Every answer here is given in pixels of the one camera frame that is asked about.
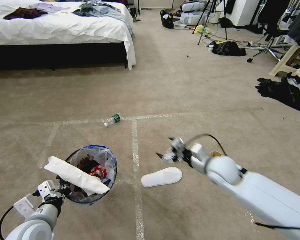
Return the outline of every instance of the white tissue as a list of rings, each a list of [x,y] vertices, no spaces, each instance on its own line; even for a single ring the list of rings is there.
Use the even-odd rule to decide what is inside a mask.
[[[88,195],[93,193],[103,194],[110,189],[96,177],[81,171],[79,168],[63,161],[55,156],[48,158],[48,164],[44,169],[59,175],[63,180],[81,187]]]

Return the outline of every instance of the black backpack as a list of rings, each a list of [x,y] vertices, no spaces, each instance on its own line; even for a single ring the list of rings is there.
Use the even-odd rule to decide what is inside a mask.
[[[166,14],[168,14],[168,13],[165,10],[162,9],[160,11],[162,26],[164,26],[166,28],[174,28],[173,15],[171,13],[169,13],[169,16],[167,17],[167,19],[165,19],[165,18],[163,18],[163,16]]]

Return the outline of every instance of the small bottle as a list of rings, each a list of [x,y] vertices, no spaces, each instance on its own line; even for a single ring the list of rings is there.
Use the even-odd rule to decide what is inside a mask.
[[[120,119],[121,119],[121,114],[116,113],[111,118],[109,118],[107,122],[104,123],[104,126],[108,127],[109,125],[119,122]]]
[[[213,50],[213,45],[210,44],[209,47],[208,47],[208,52],[212,52],[212,50]]]

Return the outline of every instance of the trash can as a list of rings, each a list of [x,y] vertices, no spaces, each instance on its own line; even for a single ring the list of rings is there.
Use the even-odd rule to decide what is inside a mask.
[[[85,146],[73,152],[66,159],[66,162],[92,176],[98,176],[101,182],[110,189],[113,187],[117,176],[117,159],[109,148],[100,145]],[[71,193],[66,195],[66,198],[79,204],[92,205],[109,192],[103,194],[95,193],[88,196],[84,190],[64,181],[60,177],[59,183],[61,188],[66,186],[71,190]]]

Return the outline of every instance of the green bottle label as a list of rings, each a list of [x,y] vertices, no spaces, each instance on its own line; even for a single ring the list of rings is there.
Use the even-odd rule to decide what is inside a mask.
[[[113,119],[115,122],[119,122],[119,121],[120,121],[120,116],[119,116],[118,114],[113,115],[113,116],[112,116],[112,119]]]

